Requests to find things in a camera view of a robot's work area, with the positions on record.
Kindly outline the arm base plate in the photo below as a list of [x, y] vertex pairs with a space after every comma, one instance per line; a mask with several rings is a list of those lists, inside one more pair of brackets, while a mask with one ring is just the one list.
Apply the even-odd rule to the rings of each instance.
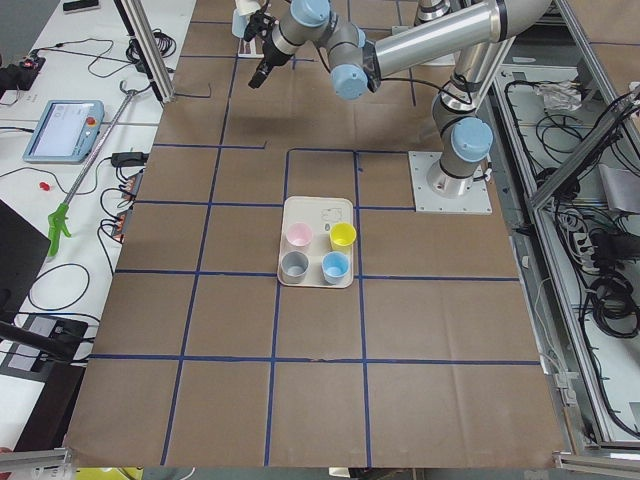
[[441, 152], [409, 151], [415, 211], [418, 213], [489, 215], [487, 182], [480, 165], [471, 177], [457, 179], [441, 169]]

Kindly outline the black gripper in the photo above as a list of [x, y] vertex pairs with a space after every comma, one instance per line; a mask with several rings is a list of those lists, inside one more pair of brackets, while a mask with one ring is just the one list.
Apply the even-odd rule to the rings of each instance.
[[251, 89], [260, 88], [276, 66], [285, 65], [293, 56], [286, 52], [286, 47], [276, 45], [277, 20], [264, 12], [253, 13], [247, 25], [247, 41], [259, 37], [263, 41], [263, 59], [256, 67], [248, 86]]

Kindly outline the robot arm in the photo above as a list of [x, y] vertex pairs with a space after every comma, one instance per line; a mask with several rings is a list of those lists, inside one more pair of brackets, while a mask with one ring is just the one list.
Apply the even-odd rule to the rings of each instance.
[[432, 104], [443, 152], [429, 168], [427, 183], [444, 198], [468, 193], [474, 172], [492, 146], [492, 130], [477, 117], [476, 110], [494, 56], [495, 48], [488, 41], [463, 48], [449, 81]]
[[346, 100], [376, 91], [383, 78], [480, 43], [499, 43], [533, 25], [548, 1], [479, 1], [377, 42], [332, 10], [329, 1], [293, 1], [276, 20], [264, 6], [244, 32], [263, 38], [263, 59], [249, 82], [259, 88], [272, 69], [285, 65], [307, 42], [326, 51], [333, 89]]

